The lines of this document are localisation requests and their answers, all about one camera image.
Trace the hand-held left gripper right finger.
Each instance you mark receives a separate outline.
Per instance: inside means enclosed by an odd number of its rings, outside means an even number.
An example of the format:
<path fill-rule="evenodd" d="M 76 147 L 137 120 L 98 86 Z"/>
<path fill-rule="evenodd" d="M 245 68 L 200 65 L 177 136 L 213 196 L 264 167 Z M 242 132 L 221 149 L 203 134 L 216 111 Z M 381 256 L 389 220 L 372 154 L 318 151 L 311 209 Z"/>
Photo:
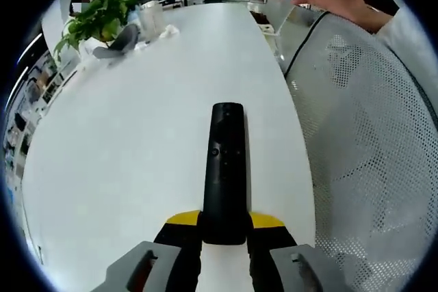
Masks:
<path fill-rule="evenodd" d="M 250 213 L 247 235 L 255 291 L 345 291 L 336 262 L 317 248 L 298 245 L 276 217 Z"/>

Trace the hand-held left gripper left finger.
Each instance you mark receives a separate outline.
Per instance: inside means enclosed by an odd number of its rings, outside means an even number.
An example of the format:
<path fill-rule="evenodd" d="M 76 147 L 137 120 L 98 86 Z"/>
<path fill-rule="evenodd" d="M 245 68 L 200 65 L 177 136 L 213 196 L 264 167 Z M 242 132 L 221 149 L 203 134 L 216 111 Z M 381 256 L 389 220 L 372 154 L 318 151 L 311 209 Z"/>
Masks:
<path fill-rule="evenodd" d="M 170 217 L 154 241 L 142 241 L 106 270 L 95 291 L 195 291 L 201 272 L 201 212 Z"/>

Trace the person's right hand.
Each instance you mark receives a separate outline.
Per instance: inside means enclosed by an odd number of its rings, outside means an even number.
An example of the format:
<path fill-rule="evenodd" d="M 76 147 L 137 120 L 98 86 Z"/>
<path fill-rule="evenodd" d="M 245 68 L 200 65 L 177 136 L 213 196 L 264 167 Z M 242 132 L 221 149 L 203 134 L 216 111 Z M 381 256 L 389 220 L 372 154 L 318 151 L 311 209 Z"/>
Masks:
<path fill-rule="evenodd" d="M 292 0 L 294 5 L 309 4 L 330 12 L 367 29 L 366 19 L 369 7 L 364 0 Z"/>

